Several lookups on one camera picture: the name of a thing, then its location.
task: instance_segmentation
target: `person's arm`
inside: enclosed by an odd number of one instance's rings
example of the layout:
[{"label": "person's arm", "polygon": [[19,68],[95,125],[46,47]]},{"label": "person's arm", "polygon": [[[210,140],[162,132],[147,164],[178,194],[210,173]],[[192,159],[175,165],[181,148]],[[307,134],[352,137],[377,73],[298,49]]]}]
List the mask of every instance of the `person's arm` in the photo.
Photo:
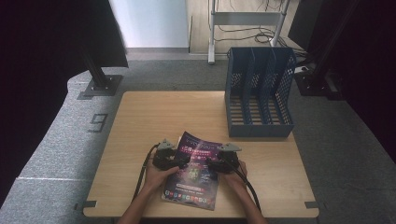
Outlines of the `person's arm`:
[{"label": "person's arm", "polygon": [[[248,175],[246,165],[243,161],[240,162],[239,170],[243,171],[244,174]],[[248,194],[247,186],[242,178],[236,173],[231,174],[220,174],[224,180],[233,190],[235,195],[238,197],[242,207],[244,208],[245,215],[247,217],[248,224],[268,224],[268,221],[262,215],[262,212],[257,208],[256,204]]]},{"label": "person's arm", "polygon": [[178,167],[171,168],[167,171],[160,171],[152,164],[152,158],[148,161],[148,167],[146,169],[146,179],[143,188],[140,190],[139,194],[134,198],[132,203],[126,209],[122,217],[119,219],[118,224],[137,224],[146,209],[149,198],[161,183],[171,174],[178,171]]}]

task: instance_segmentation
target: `black curtain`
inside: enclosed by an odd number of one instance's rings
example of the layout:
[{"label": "black curtain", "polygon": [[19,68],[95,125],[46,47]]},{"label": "black curtain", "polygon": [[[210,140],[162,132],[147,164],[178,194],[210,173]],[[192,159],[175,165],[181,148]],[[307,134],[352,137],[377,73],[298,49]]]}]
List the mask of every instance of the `black curtain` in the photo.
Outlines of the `black curtain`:
[{"label": "black curtain", "polygon": [[396,161],[396,5],[360,0],[334,51],[347,102]]},{"label": "black curtain", "polygon": [[127,67],[107,0],[0,3],[0,204],[55,119],[70,77],[98,66]]}]

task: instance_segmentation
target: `gray carpet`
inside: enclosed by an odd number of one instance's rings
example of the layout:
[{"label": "gray carpet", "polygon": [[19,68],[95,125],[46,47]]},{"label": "gray carpet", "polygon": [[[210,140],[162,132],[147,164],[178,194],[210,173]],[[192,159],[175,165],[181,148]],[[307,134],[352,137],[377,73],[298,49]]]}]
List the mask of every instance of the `gray carpet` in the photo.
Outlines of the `gray carpet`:
[{"label": "gray carpet", "polygon": [[[91,76],[86,72],[69,80],[62,109],[0,210],[1,223],[112,223],[108,218],[84,217],[81,205],[122,94],[225,87],[227,61],[217,60],[216,65],[197,60],[129,61],[129,65],[104,69],[107,75],[123,75],[112,97],[78,100]],[[271,218],[271,223],[396,223],[395,163],[351,107],[344,101],[302,97],[293,82],[289,108],[320,215],[318,220]],[[97,119],[106,115],[102,130],[101,124],[92,123],[95,115]]]}]

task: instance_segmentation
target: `black cable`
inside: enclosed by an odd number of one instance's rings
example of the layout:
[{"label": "black cable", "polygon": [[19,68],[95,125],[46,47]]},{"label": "black cable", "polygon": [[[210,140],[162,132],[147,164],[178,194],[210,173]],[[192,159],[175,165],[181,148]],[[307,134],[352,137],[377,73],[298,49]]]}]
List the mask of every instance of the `black cable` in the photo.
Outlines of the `black cable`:
[{"label": "black cable", "polygon": [[145,161],[143,162],[142,169],[140,170],[140,176],[139,176],[139,179],[137,180],[136,189],[134,190],[134,197],[132,198],[132,201],[134,201],[134,198],[136,198],[137,194],[139,193],[140,185],[142,185],[143,174],[144,174],[145,171],[146,171],[146,167],[147,167],[147,165],[148,165],[149,157],[151,156],[151,152],[152,152],[152,150],[153,150],[154,148],[158,147],[159,145],[160,145],[160,144],[154,145],[154,146],[149,150],[148,155],[147,155]]},{"label": "black cable", "polygon": [[229,166],[233,169],[233,171],[234,171],[236,174],[239,175],[239,177],[242,178],[242,180],[244,181],[244,183],[245,183],[245,184],[247,185],[247,187],[250,189],[251,195],[253,195],[254,203],[256,204],[257,208],[258,208],[258,209],[260,210],[260,212],[261,212],[262,209],[261,209],[261,207],[260,207],[259,198],[257,197],[256,191],[254,190],[253,186],[250,184],[250,182],[248,182],[248,178],[246,177],[245,173],[242,174],[242,173],[239,172],[237,169],[235,169],[235,167],[233,167],[228,161],[226,161],[226,160],[224,160],[224,161],[225,161],[225,163],[226,163],[227,165],[229,165]]},{"label": "black cable", "polygon": [[230,0],[230,6],[233,9],[233,11],[235,11],[235,8],[233,8],[233,3],[231,2],[231,0]]},{"label": "black cable", "polygon": [[244,175],[244,177],[248,178],[247,174],[245,174],[244,169],[241,168],[242,174]]},{"label": "black cable", "polygon": [[[280,11],[280,9],[282,8],[282,5],[283,5],[283,1],[284,0],[281,0],[280,1],[280,4],[279,4],[279,6],[278,7],[271,7],[272,9],[279,9],[279,11]],[[210,18],[209,18],[209,14],[210,14],[210,1],[208,0],[207,1],[207,24],[208,24],[208,26],[209,26],[209,31],[211,31],[211,29],[212,29],[212,27],[210,27]],[[269,0],[267,0],[266,1],[266,6],[265,6],[265,11],[267,11],[267,9],[268,9],[268,7],[269,7]],[[246,29],[239,29],[239,30],[224,30],[224,29],[222,29],[219,25],[218,25],[218,27],[219,27],[219,29],[222,31],[222,32],[242,32],[242,31],[248,31],[248,30],[259,30],[260,32],[258,33],[258,34],[256,34],[256,35],[251,35],[251,36],[247,36],[247,37],[242,37],[242,38],[223,38],[223,39],[216,39],[216,38],[213,38],[214,40],[216,40],[216,41],[218,41],[218,42],[220,42],[220,41],[225,41],[225,40],[245,40],[245,39],[250,39],[250,38],[254,38],[254,40],[257,42],[257,43],[261,43],[261,44],[266,44],[266,43],[269,43],[270,42],[270,39],[271,38],[274,38],[274,35],[275,35],[275,32],[274,31],[272,31],[272,30],[270,30],[270,29],[267,29],[267,28],[263,28],[263,27],[261,27],[261,26],[259,26],[259,27],[253,27],[253,28],[246,28]],[[260,37],[266,37],[267,39],[266,40],[260,40]],[[288,48],[290,48],[287,44],[286,44],[286,41],[280,36],[279,37],[279,39],[277,40],[277,43],[279,44],[279,46],[281,46],[281,47],[288,47]],[[293,49],[293,51],[294,51],[294,54],[296,55],[296,57],[299,57],[299,58],[305,58],[305,59],[307,59],[307,57],[308,57],[308,54],[303,50],[303,49],[295,49],[295,48],[291,48],[291,49]]]}]

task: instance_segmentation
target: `white wall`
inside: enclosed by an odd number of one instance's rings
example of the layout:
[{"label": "white wall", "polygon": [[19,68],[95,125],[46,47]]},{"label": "white wall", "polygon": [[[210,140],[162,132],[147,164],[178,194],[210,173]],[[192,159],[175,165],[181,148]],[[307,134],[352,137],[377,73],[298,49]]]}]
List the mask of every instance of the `white wall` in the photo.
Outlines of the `white wall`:
[{"label": "white wall", "polygon": [[126,48],[187,48],[186,0],[109,0]]}]

